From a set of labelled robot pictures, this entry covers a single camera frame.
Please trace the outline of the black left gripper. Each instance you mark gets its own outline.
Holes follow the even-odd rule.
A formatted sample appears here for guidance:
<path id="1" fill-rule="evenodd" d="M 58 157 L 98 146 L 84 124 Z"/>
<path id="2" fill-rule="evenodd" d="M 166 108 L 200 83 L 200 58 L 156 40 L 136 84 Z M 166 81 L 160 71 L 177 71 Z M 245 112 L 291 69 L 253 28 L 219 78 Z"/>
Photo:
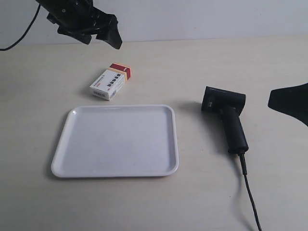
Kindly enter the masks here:
<path id="1" fill-rule="evenodd" d="M 118 31 L 118 20 L 94 7 L 92 0 L 39 0 L 48 11 L 48 20 L 59 27 L 57 33 L 69 36 L 89 45 L 91 35 L 119 50 L 122 38 Z"/>

